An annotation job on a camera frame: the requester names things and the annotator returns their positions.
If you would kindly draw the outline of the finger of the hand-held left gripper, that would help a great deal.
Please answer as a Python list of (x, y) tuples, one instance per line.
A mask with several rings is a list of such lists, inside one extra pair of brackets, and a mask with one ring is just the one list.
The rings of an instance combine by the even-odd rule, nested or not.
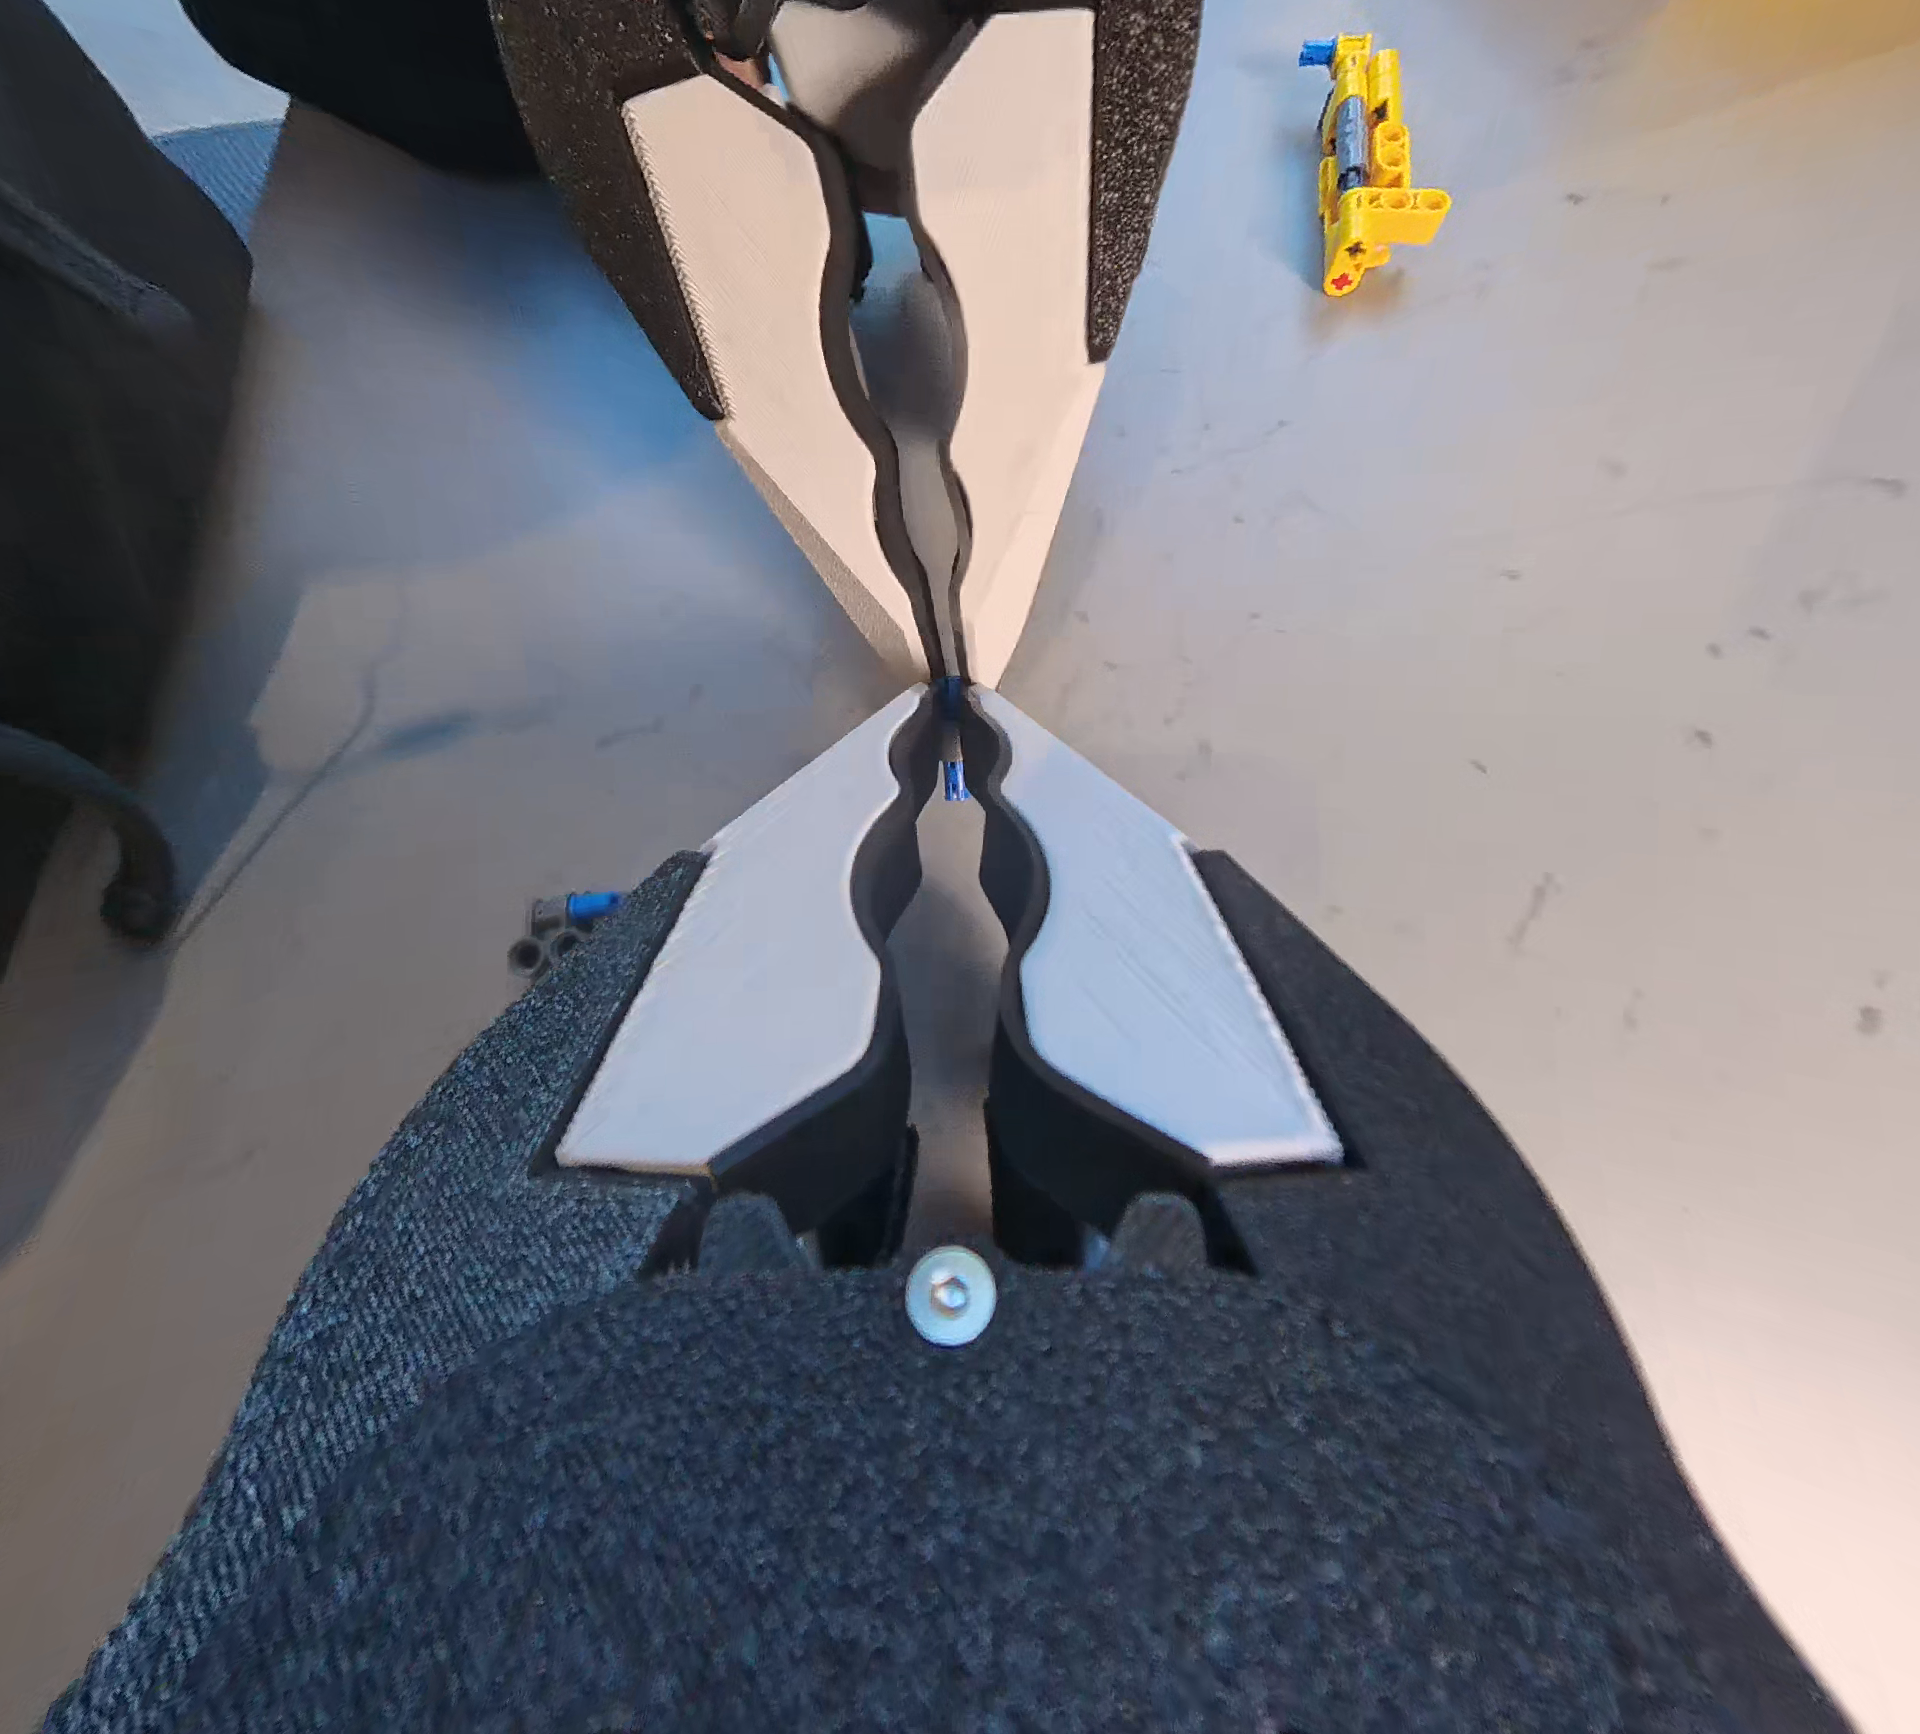
[(959, 36), (909, 128), (909, 225), (957, 331), (945, 438), (965, 496), (957, 615), (973, 682), (1012, 663), (1086, 446), (1095, 13), (989, 16)]
[(899, 680), (957, 676), (902, 437), (854, 327), (869, 225), (839, 145), (716, 71), (635, 95), (621, 119), (716, 390), (718, 441)]

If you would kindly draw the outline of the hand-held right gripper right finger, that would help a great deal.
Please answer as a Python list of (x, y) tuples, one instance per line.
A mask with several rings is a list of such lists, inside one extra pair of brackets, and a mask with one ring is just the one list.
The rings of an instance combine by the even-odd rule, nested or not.
[(983, 1120), (998, 1248), (1077, 1268), (1142, 1197), (1248, 1256), (1227, 1186), (1342, 1139), (1188, 837), (996, 691), (960, 708), (978, 883), (1006, 940)]

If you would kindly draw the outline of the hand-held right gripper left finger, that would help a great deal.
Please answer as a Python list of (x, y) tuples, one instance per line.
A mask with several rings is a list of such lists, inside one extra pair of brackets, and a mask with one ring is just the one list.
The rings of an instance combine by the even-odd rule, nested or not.
[(891, 942), (938, 772), (940, 701), (906, 691), (708, 839), (558, 1168), (764, 1197), (831, 1268), (895, 1260), (919, 1136)]

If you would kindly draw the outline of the grey desk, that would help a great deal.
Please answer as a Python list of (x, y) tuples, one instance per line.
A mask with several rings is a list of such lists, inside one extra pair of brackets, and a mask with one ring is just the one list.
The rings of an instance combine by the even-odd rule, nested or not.
[[(1323, 68), (1427, 246), (1324, 295)], [(183, 1522), (538, 897), (701, 844), (891, 679), (538, 184), (311, 109), (143, 782), (4, 977), (4, 1730)], [(1006, 696), (1225, 850), (1553, 1193), (1705, 1504), (1916, 1730), (1916, 0), (1207, 0)]]

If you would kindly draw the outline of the yellow toy piston assembly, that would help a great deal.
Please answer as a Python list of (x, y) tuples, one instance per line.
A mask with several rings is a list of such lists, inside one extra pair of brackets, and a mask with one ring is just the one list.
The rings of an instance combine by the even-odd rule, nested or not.
[(1306, 41), (1298, 66), (1329, 75), (1317, 123), (1323, 295), (1346, 298), (1390, 266), (1396, 248), (1428, 246), (1452, 198), (1414, 184), (1399, 51), (1372, 35), (1338, 35)]

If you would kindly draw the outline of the person's black printed hoodie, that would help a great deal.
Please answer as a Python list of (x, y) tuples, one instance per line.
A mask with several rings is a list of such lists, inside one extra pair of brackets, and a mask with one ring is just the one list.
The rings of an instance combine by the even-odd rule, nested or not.
[(2, 954), (149, 750), (225, 467), (252, 256), (44, 0), (2, 0)]

